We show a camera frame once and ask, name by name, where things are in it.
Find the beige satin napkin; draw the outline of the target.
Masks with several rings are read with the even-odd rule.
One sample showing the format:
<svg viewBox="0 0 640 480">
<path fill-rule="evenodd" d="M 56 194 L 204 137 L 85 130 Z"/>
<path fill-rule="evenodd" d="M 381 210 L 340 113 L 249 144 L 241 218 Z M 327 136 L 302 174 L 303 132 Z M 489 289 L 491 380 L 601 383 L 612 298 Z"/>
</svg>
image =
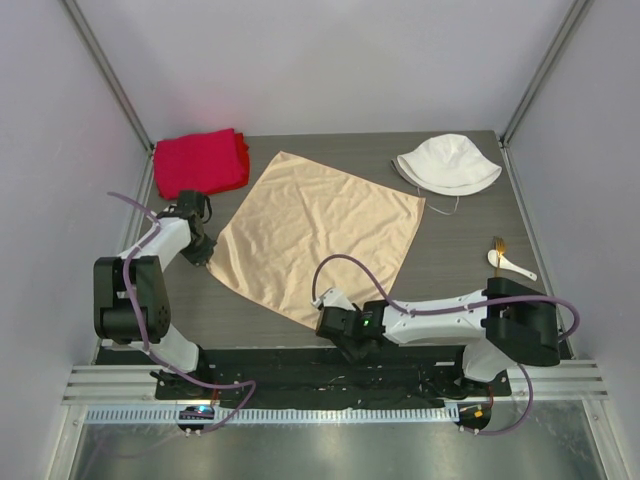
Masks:
<svg viewBox="0 0 640 480">
<path fill-rule="evenodd" d="M 331 287 L 356 304 L 386 290 L 419 229 L 425 201 L 294 154 L 268 164 L 217 239 L 207 268 L 233 292 L 314 328 L 312 295 Z"/>
</svg>

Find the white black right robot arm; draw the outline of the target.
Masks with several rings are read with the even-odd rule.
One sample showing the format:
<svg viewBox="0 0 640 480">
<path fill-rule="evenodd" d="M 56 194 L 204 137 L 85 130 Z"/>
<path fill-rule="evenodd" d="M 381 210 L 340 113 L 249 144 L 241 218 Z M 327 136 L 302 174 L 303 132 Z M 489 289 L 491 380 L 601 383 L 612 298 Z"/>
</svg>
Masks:
<svg viewBox="0 0 640 480">
<path fill-rule="evenodd" d="M 451 373 L 436 378 L 435 392 L 464 399 L 517 364 L 560 362 L 556 307 L 549 298 L 508 279 L 447 299 L 382 299 L 357 306 L 337 287 L 312 300 L 317 336 L 331 341 L 351 363 L 391 347 L 458 347 Z"/>
</svg>

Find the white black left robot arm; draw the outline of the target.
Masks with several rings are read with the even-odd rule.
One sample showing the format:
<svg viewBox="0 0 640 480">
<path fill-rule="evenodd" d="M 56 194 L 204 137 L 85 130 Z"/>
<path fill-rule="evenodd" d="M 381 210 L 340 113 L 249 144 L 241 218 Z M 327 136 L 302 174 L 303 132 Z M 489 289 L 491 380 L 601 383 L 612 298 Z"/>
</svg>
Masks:
<svg viewBox="0 0 640 480">
<path fill-rule="evenodd" d="M 202 267 L 214 253 L 205 232 L 212 207 L 208 196 L 183 190 L 175 203 L 154 213 L 117 192 L 111 197 L 138 209 L 151 227 L 116 256 L 101 257 L 93 267 L 94 330 L 102 340 L 132 347 L 178 377 L 190 398 L 205 397 L 213 375 L 203 349 L 172 324 L 164 272 L 177 256 Z"/>
</svg>

